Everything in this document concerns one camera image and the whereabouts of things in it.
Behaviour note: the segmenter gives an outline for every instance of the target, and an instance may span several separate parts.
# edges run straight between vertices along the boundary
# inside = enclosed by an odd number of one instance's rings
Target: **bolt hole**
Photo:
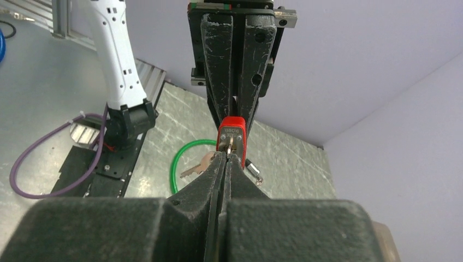
[[[255,35],[256,42],[263,43],[265,41],[266,35],[264,33],[257,33]]]
[[[252,77],[252,84],[255,86],[259,86],[260,83],[262,82],[262,76],[259,74],[256,74]]]
[[[285,25],[288,24],[288,21],[283,19],[283,20],[280,20],[279,24],[280,24],[280,26],[285,26]]]

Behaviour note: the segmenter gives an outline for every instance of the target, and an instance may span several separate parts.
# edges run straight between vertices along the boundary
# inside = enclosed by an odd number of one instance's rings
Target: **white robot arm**
[[[120,110],[143,104],[146,93],[135,67],[127,32],[126,3],[119,0],[79,0],[92,30],[102,63],[108,107]]]
[[[78,0],[87,16],[108,94],[105,141],[129,147],[153,128],[156,113],[140,83],[130,45],[124,0]]]

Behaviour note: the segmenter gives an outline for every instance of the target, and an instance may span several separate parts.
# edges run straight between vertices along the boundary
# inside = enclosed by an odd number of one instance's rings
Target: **key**
[[[211,164],[212,157],[214,156],[214,151],[211,151],[207,153],[202,159],[201,162],[198,165],[195,165],[194,167],[188,169],[187,171],[183,172],[180,174],[180,178],[187,177],[191,175],[192,173],[196,173],[198,175],[201,175],[206,169],[209,167]]]

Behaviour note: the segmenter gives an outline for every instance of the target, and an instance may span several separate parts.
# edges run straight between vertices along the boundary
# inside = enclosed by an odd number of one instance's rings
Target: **purple cable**
[[[103,139],[104,139],[104,128],[105,128],[105,125],[106,125],[106,118],[108,116],[108,105],[106,105],[106,107],[104,108],[104,113],[103,115],[99,115],[99,114],[87,114],[85,116],[78,116],[78,117],[75,117],[74,119],[72,119],[72,122],[75,122],[75,121],[78,121],[82,118],[85,118],[85,117],[89,117],[89,116],[92,116],[92,117],[97,117],[97,118],[101,118],[102,120],[102,125],[101,125],[101,128],[100,128],[100,133],[99,133],[99,141],[98,141],[98,149],[97,149],[97,154],[95,155],[95,158],[93,159],[93,162],[92,164],[90,165],[89,169],[87,170],[87,172],[85,172],[85,174],[83,176],[81,176],[78,180],[76,180],[74,183],[68,185],[67,187],[61,189],[61,190],[58,190],[56,192],[53,192],[53,193],[50,193],[50,194],[43,194],[43,195],[33,195],[33,194],[28,194],[24,191],[22,191],[18,186],[17,186],[17,183],[16,183],[16,179],[17,179],[17,172],[19,170],[19,167],[21,166],[22,162],[24,161],[24,159],[26,159],[26,157],[32,152],[32,150],[34,150],[37,146],[39,146],[40,144],[42,144],[45,140],[49,139],[50,137],[56,135],[58,132],[62,131],[63,129],[65,129],[66,127],[70,126],[71,123],[66,123],[58,128],[56,128],[55,130],[51,131],[50,133],[44,135],[42,138],[40,138],[39,140],[37,140],[35,143],[33,143],[32,145],[30,145],[16,160],[16,162],[14,163],[13,167],[11,168],[11,172],[10,172],[10,185],[11,185],[11,188],[13,189],[14,192],[16,192],[16,194],[24,197],[24,198],[30,198],[30,199],[43,199],[43,198],[48,198],[48,197],[58,197],[68,191],[70,191],[71,189],[74,189],[76,186],[78,186],[80,183],[82,183],[84,180],[86,180],[90,174],[92,173],[93,169],[95,169],[95,166],[97,166],[98,164],[98,161],[101,157],[101,154],[102,154],[102,150],[103,150]]]

